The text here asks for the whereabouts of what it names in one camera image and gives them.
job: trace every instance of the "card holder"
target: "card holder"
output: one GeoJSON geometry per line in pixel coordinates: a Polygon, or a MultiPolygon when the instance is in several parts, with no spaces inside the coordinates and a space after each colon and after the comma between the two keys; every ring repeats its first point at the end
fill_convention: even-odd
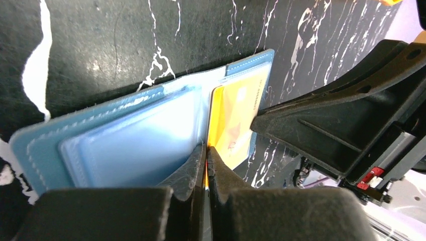
{"type": "MultiPolygon", "coordinates": [[[[10,146],[28,182],[39,195],[50,189],[68,187],[156,185],[186,160],[196,144],[206,142],[212,90],[227,83],[232,77],[261,66],[270,66],[273,56],[274,51],[267,50],[230,65],[185,75],[122,98],[55,118],[47,123],[26,127],[12,136],[10,146]],[[188,104],[190,99],[198,105],[188,104]],[[194,115],[195,110],[198,110],[198,116],[188,119],[179,115],[172,116],[171,110],[162,109],[160,107],[162,105],[173,106],[173,110],[179,106],[183,109],[182,113],[187,115],[194,115]],[[155,112],[157,108],[164,111],[155,112]],[[143,136],[142,132],[147,132],[147,129],[143,129],[142,124],[138,122],[143,122],[140,116],[145,116],[147,122],[154,120],[156,116],[148,115],[145,111],[154,111],[157,115],[166,116],[171,127],[175,128],[177,125],[173,123],[174,119],[179,121],[190,119],[189,123],[193,126],[190,128],[190,125],[186,125],[185,129],[191,129],[191,134],[183,135],[183,139],[175,139],[181,140],[184,144],[179,147],[184,149],[180,153],[182,159],[175,156],[172,158],[161,156],[161,152],[175,145],[172,141],[167,143],[167,140],[163,140],[165,144],[160,145],[161,138],[155,138],[156,145],[151,146],[155,151],[134,150],[139,145],[132,142],[137,136],[136,133],[141,132],[139,134],[143,136]],[[131,125],[123,123],[139,123],[140,126],[132,129],[131,125]],[[115,149],[112,149],[116,152],[107,156],[102,153],[107,143],[102,142],[100,138],[102,131],[105,130],[116,130],[117,135],[123,135],[122,141],[115,142],[117,147],[114,146],[115,149]],[[143,156],[139,159],[137,156],[147,153],[154,159],[143,159],[143,156]]],[[[167,128],[166,124],[167,122],[163,122],[162,126],[156,126],[155,130],[146,134],[146,139],[138,140],[143,142],[153,139],[152,135],[167,128]]],[[[116,136],[112,133],[114,132],[111,132],[108,140],[114,143],[116,136]]]]}
{"type": "Polygon", "coordinates": [[[180,91],[64,140],[59,150],[74,184],[142,187],[167,178],[198,143],[196,91],[180,91]]]}

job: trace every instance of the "marble pattern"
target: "marble pattern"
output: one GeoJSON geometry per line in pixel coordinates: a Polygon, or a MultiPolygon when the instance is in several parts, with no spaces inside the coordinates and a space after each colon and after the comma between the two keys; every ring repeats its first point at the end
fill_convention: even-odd
{"type": "MultiPolygon", "coordinates": [[[[264,99],[271,106],[351,69],[384,38],[397,9],[374,0],[4,1],[0,239],[14,235],[37,199],[9,151],[16,130],[268,48],[276,51],[264,99]],[[48,48],[31,58],[40,45],[48,48]]],[[[235,171],[254,187],[281,187],[299,158],[258,137],[235,171]]]]}

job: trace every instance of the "black plastic bracket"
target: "black plastic bracket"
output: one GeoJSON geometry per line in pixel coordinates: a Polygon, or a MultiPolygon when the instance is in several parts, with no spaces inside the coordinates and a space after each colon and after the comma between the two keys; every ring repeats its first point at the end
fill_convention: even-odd
{"type": "Polygon", "coordinates": [[[426,155],[425,66],[426,44],[383,40],[329,85],[260,111],[251,129],[350,185],[380,168],[379,190],[426,155]]]}

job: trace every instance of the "blue leather wallet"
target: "blue leather wallet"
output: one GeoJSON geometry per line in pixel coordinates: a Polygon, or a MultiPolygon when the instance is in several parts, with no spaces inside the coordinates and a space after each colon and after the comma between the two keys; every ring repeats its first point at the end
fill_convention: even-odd
{"type": "Polygon", "coordinates": [[[155,186],[206,142],[213,89],[270,70],[273,57],[266,50],[21,129],[10,145],[39,195],[67,187],[155,186]]]}

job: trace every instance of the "white stitching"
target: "white stitching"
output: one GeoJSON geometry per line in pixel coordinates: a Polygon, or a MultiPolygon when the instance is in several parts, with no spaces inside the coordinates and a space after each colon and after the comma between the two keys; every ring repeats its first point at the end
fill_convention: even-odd
{"type": "MultiPolygon", "coordinates": [[[[157,93],[155,93],[155,94],[152,94],[149,98],[144,98],[144,99],[143,99],[143,101],[138,102],[138,103],[137,103],[137,104],[135,104],[135,105],[139,105],[139,104],[141,104],[141,103],[144,103],[145,101],[147,101],[147,100],[149,100],[149,99],[151,99],[151,98],[155,97],[156,95],[158,95],[158,94],[160,94],[160,93],[161,93],[161,92],[157,92],[157,93]]],[[[31,148],[31,146],[32,146],[32,145],[34,145],[37,141],[39,141],[39,140],[41,140],[41,139],[45,139],[46,137],[50,137],[50,136],[52,136],[52,135],[54,135],[54,134],[58,134],[58,133],[60,133],[60,132],[63,132],[63,131],[65,131],[65,130],[67,130],[68,128],[71,128],[71,129],[72,129],[72,128],[74,128],[74,127],[77,127],[77,126],[79,126],[79,125],[81,125],[81,124],[85,123],[86,121],[90,122],[90,121],[93,121],[93,120],[95,120],[95,119],[98,119],[98,118],[101,118],[101,117],[104,117],[104,116],[107,116],[107,115],[113,114],[113,113],[115,113],[115,112],[118,112],[118,111],[124,110],[124,109],[126,109],[127,107],[134,106],[134,105],[127,105],[127,106],[126,106],[126,104],[130,103],[129,101],[132,101],[132,102],[133,102],[133,101],[135,101],[135,99],[127,100],[124,104],[120,105],[118,108],[114,108],[113,110],[108,110],[108,111],[105,111],[105,112],[103,112],[103,113],[100,113],[100,114],[98,114],[96,117],[93,115],[93,116],[91,116],[91,117],[89,117],[89,118],[83,119],[83,120],[81,120],[81,121],[80,121],[80,123],[79,123],[79,122],[74,122],[73,124],[65,125],[65,126],[63,126],[62,128],[58,128],[58,129],[56,129],[55,131],[50,131],[50,132],[48,132],[48,133],[43,133],[43,134],[39,135],[39,137],[32,139],[32,140],[28,143],[28,145],[27,145],[27,152],[26,152],[26,154],[27,154],[27,156],[28,156],[28,162],[32,163],[32,164],[31,164],[31,167],[32,167],[32,168],[36,171],[36,173],[39,175],[39,179],[40,179],[41,183],[43,184],[43,186],[45,187],[46,191],[47,191],[47,190],[49,190],[49,187],[47,186],[46,181],[45,181],[45,179],[44,179],[43,175],[41,174],[40,170],[37,168],[37,165],[36,165],[36,163],[34,162],[33,157],[32,157],[32,156],[31,156],[31,154],[30,154],[30,148],[31,148]]]]}
{"type": "Polygon", "coordinates": [[[246,63],[244,63],[244,64],[238,65],[237,67],[230,68],[230,69],[228,69],[227,71],[230,71],[230,70],[233,70],[233,69],[240,68],[240,67],[242,67],[242,66],[244,66],[244,65],[246,65],[246,64],[250,64],[250,63],[251,63],[251,62],[253,62],[253,61],[256,61],[256,60],[259,60],[259,59],[262,59],[262,58],[265,58],[265,57],[268,57],[268,56],[270,56],[270,54],[267,54],[267,55],[263,55],[263,56],[257,57],[257,58],[255,58],[255,59],[250,60],[249,62],[246,62],[246,63]]]}

